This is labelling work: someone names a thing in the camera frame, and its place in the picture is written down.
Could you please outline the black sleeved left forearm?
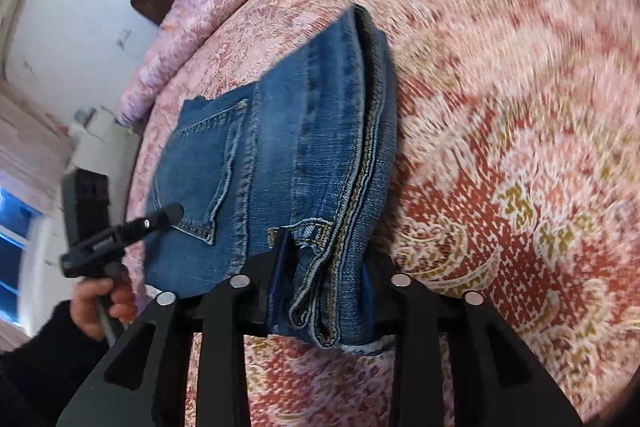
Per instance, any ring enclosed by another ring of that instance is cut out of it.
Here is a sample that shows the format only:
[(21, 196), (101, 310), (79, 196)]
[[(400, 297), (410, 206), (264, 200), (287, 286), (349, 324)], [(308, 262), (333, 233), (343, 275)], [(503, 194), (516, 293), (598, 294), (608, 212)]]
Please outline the black sleeved left forearm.
[(38, 334), (1, 355), (1, 424), (54, 426), (108, 349), (81, 332), (62, 301)]

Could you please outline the person's left hand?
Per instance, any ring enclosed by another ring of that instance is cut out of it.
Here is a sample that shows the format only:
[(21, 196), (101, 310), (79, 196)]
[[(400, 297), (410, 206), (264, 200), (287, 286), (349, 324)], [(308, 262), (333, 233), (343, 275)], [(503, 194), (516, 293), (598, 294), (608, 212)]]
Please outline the person's left hand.
[(76, 284), (70, 317), (78, 329), (94, 340), (104, 340), (104, 317), (128, 325), (137, 317), (134, 291), (127, 270), (114, 280), (84, 279)]

